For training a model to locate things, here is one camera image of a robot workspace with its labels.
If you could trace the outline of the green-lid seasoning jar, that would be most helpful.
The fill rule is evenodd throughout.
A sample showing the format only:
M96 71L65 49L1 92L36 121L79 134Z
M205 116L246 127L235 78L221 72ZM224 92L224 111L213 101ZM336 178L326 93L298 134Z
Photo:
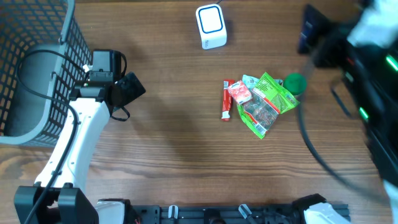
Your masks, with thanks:
M282 84L292 95L299 96L307 89L307 80L300 73L289 74Z

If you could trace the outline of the green clear snack bag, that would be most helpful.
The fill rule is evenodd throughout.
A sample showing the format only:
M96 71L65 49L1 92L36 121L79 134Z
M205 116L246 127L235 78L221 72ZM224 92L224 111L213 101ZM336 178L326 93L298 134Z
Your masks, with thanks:
M268 73L258 78L250 90L252 99L237 106L242 122L260 139L263 139L277 117L300 104L296 96L286 90L284 80L274 79Z

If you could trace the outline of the light teal tissue packet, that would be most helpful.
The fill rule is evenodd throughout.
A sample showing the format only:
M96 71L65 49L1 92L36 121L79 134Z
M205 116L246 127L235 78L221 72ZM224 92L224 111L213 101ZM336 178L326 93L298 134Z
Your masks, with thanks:
M249 76L249 75L243 75L242 81L247 86L247 88L249 90L252 90L256 86L259 79L256 77Z

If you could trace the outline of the red stick sachet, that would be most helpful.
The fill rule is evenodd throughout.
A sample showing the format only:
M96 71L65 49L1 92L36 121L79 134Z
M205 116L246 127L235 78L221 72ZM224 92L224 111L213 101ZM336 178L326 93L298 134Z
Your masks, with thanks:
M229 111L232 105L232 97L229 93L228 87L234 83L234 80L223 80L223 108L221 119L223 121L229 121Z

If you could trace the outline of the red tissue pack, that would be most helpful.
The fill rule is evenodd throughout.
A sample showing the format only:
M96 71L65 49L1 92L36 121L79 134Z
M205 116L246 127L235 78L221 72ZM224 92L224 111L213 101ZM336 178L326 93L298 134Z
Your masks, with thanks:
M228 87L228 91L238 105L246 103L252 99L252 93L242 80L230 85Z

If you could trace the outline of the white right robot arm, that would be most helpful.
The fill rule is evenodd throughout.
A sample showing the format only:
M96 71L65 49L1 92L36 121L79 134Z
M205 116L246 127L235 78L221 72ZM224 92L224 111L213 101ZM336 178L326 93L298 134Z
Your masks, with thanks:
M297 107L298 126L312 156L331 176L375 202L389 204L397 220L397 2L360 1L359 9L354 19L337 22L306 5L298 52L309 56L305 78L314 68L341 69L340 82L364 123L367 147L386 195L354 185L331 169L308 136L302 105Z

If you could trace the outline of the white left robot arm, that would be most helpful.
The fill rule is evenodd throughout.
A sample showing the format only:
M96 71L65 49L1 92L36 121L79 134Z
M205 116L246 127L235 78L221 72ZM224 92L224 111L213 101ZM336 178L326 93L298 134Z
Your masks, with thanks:
M116 110L145 93L124 54L95 50L92 65L64 103L68 117L52 155L31 187L20 186L14 206L21 223L128 223L135 218L128 200L93 205L85 195L88 168L102 130Z

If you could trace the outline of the white barcode scanner box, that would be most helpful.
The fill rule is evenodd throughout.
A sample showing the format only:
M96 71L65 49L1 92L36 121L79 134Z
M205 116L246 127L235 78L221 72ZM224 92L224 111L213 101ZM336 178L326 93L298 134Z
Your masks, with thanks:
M222 47L227 42L227 31L223 11L218 4L199 7L196 12L201 46L204 50Z

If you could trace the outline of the grey plastic mesh basket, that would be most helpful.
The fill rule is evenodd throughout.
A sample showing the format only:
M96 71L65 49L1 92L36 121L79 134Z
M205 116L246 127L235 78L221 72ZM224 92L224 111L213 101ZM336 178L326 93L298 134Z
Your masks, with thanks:
M91 52L74 16L74 0L1 0L1 144L53 147Z

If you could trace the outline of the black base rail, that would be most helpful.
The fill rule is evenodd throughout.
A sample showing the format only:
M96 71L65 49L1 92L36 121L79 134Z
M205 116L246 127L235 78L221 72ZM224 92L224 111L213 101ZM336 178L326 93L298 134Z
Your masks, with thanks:
M303 223L304 216L290 204L273 204L261 207L250 206L250 216L244 218L237 206L227 207L178 207L169 214L169 207L158 205L134 205L136 223L211 223L220 218L225 223L284 224Z

